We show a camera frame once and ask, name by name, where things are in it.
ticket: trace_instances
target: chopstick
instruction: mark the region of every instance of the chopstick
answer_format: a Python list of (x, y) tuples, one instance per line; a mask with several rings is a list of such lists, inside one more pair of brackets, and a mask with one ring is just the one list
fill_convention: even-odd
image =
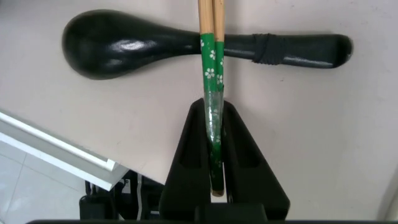
[[(213, 17), (213, 5), (215, 7), (214, 13), (216, 14), (215, 20)], [(224, 174), (221, 158), (221, 125), (224, 103), (224, 85), (222, 73), (219, 74), (219, 70), (223, 72), (222, 59), (224, 55), (224, 47), (223, 44), (220, 45), (223, 41), (217, 41), (218, 44), (215, 42), (214, 26), (217, 28), (217, 40), (223, 40), (223, 5), (223, 2), (219, 0), (198, 0), (206, 133), (211, 147), (211, 192), (214, 196), (219, 197), (224, 194)]]

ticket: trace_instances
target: white tile floor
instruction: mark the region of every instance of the white tile floor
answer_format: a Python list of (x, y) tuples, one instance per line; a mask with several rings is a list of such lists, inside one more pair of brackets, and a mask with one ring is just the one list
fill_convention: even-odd
[(5, 224), (79, 219), (84, 187), (84, 180), (0, 142), (0, 220)]

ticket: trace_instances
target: white surface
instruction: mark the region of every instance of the white surface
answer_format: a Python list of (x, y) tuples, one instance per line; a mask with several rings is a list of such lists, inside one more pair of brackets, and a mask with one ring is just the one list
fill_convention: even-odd
[(1, 119), (0, 142), (6, 142), (10, 146), (38, 157), (105, 190), (110, 190), (128, 171), (128, 168), (114, 164), (111, 164), (114, 169), (109, 171), (90, 160), (48, 142), (46, 139), (5, 123)]
[(6, 216), (22, 165), (0, 155), (0, 219)]
[(18, 150), (9, 144), (0, 141), (0, 155), (4, 155), (19, 163), (24, 163), (26, 153), (22, 150)]
[[(196, 1), (3, 0), (0, 108), (164, 182), (190, 104), (202, 96), (193, 55), (93, 81), (69, 68), (62, 30), (91, 9), (119, 9), (198, 30)], [(339, 33), (354, 55), (333, 70), (226, 58), (226, 97), (292, 202), (291, 219), (386, 213), (398, 164), (398, 1), (226, 1), (229, 33)]]
[(3, 121), (4, 123), (11, 125), (13, 127), (19, 128), (20, 130), (26, 132), (27, 134), (33, 135), (39, 139), (47, 141), (48, 143), (53, 144), (54, 146), (59, 147), (60, 149), (68, 151), (76, 156), (80, 156), (81, 158), (84, 158), (85, 160), (92, 162), (97, 166), (100, 166), (109, 171), (113, 170), (113, 167), (115, 165), (114, 161), (110, 159), (102, 160), (94, 155), (91, 155), (90, 153), (87, 153), (85, 151), (82, 151), (81, 149), (78, 149), (75, 146), (72, 146), (71, 144), (61, 141), (37, 128), (25, 124), (22, 121), (19, 121), (9, 115), (0, 113), (0, 121)]
[(79, 219), (84, 180), (34, 156), (13, 160), (21, 151), (0, 144), (0, 220), (25, 224), (36, 219)]

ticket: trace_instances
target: black device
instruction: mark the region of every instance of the black device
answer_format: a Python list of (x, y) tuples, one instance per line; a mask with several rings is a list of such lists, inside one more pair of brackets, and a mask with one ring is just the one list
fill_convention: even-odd
[[(92, 192), (80, 200), (82, 220), (37, 220), (31, 223), (275, 223), (275, 224), (371, 224), (386, 222), (369, 221), (285, 221), (290, 201), (257, 147), (236, 108), (224, 102), (223, 113), (223, 162), (228, 203), (210, 202), (210, 178), (208, 166), (209, 143), (205, 131), (203, 99), (194, 102), (189, 110), (182, 135), (174, 155), (166, 183), (162, 186), (147, 178), (142, 185), (141, 203), (146, 210), (137, 221), (137, 195), (130, 202), (120, 202), (122, 183), (106, 194), (103, 190)], [(124, 179), (137, 180), (135, 172)], [(132, 182), (135, 191), (137, 182)], [(160, 216), (151, 216), (158, 210)], [(119, 212), (125, 221), (116, 220)]]

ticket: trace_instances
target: white flower pattern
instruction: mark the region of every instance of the white flower pattern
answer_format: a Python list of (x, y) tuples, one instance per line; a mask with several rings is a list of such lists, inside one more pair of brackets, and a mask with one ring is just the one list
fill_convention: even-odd
[(207, 68), (207, 71), (205, 72), (205, 75), (207, 78), (214, 77), (214, 69), (213, 68)]
[(223, 75), (217, 75), (217, 84), (223, 83)]
[(214, 50), (211, 50), (210, 58), (213, 59), (213, 60), (216, 60), (216, 52)]

